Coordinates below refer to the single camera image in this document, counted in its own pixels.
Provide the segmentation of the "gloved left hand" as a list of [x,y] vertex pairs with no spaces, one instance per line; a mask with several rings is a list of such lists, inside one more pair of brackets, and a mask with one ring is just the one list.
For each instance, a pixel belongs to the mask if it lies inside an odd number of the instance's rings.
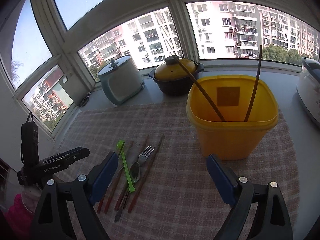
[[5,221],[17,239],[30,239],[30,229],[42,190],[37,186],[22,186],[21,193],[4,213]]

